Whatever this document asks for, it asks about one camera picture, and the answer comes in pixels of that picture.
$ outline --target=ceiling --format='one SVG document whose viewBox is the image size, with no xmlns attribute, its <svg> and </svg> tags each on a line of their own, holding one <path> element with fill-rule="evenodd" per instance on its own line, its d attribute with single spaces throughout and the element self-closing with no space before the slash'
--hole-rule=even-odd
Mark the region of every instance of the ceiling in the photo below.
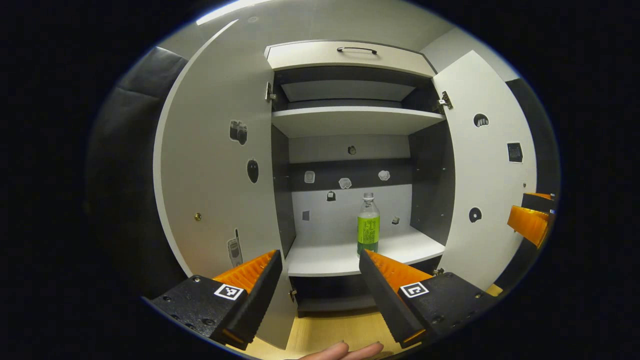
<svg viewBox="0 0 640 360">
<path fill-rule="evenodd" d="M 401 0 L 271 0 L 199 26 L 194 21 L 159 46 L 190 58 L 224 25 L 251 17 L 257 17 L 255 24 L 260 31 L 256 37 L 265 47 L 332 39 L 379 42 L 420 51 L 454 27 L 438 15 Z"/>
</svg>

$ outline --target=dark gray cabinet panel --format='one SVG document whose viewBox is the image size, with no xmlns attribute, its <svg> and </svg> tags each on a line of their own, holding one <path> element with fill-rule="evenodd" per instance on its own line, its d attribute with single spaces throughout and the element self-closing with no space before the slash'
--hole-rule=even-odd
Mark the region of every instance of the dark gray cabinet panel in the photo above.
<svg viewBox="0 0 640 360">
<path fill-rule="evenodd" d="M 286 258 L 296 239 L 293 220 L 293 200 L 289 186 L 289 139 L 277 127 L 271 126 L 271 163 L 273 164 L 273 193 L 276 202 L 278 230 L 282 242 L 282 254 Z"/>
<path fill-rule="evenodd" d="M 387 170 L 391 177 L 382 181 L 378 177 L 381 170 Z M 305 172 L 313 171 L 316 175 L 313 183 L 305 182 Z M 307 192 L 316 190 L 339 190 L 340 179 L 351 180 L 352 189 L 371 188 L 375 186 L 392 186 L 411 184 L 410 159 L 369 159 L 322 161 L 317 163 L 297 163 L 289 165 L 291 190 Z"/>
<path fill-rule="evenodd" d="M 447 245 L 456 191 L 448 123 L 439 122 L 409 135 L 409 150 L 413 161 L 411 226 Z"/>
</svg>

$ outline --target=drawer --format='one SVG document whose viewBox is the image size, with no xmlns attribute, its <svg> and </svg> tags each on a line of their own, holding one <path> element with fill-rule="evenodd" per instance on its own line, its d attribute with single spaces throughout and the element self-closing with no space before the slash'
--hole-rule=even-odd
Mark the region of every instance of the drawer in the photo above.
<svg viewBox="0 0 640 360">
<path fill-rule="evenodd" d="M 338 48 L 361 47 L 365 49 Z M 432 78 L 435 73 L 421 53 L 396 47 L 348 41 L 309 41 L 272 45 L 266 49 L 273 70 L 314 66 L 363 66 L 390 69 Z"/>
</svg>

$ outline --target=mouse sticker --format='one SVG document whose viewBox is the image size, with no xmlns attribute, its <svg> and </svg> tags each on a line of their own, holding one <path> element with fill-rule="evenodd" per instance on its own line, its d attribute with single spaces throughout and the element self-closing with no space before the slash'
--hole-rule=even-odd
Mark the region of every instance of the mouse sticker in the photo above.
<svg viewBox="0 0 640 360">
<path fill-rule="evenodd" d="M 258 182 L 258 161 L 255 161 L 254 158 L 249 159 L 246 163 L 246 173 L 249 175 L 249 180 L 252 183 Z"/>
</svg>

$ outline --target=open cabinet door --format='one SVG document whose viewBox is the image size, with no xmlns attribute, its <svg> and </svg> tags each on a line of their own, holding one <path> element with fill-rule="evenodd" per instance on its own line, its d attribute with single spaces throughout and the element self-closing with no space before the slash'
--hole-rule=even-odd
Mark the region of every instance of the open cabinet door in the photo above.
<svg viewBox="0 0 640 360">
<path fill-rule="evenodd" d="M 284 253 L 273 194 L 271 105 L 265 100 L 273 71 L 263 52 L 246 21 L 231 22 L 191 58 L 164 104 L 154 190 L 167 240 L 187 276 L 214 277 L 273 249 Z M 231 136 L 232 121 L 246 126 L 246 137 Z M 257 336 L 284 348 L 296 304 L 282 263 Z"/>
<path fill-rule="evenodd" d="M 456 172 L 451 230 L 440 266 L 486 290 L 522 241 L 507 220 L 511 206 L 536 188 L 531 132 L 507 84 L 475 51 L 438 73 L 433 84 L 440 98 L 447 92 L 452 106 L 444 111 Z M 510 161 L 508 143 L 520 143 L 522 156 Z"/>
</svg>

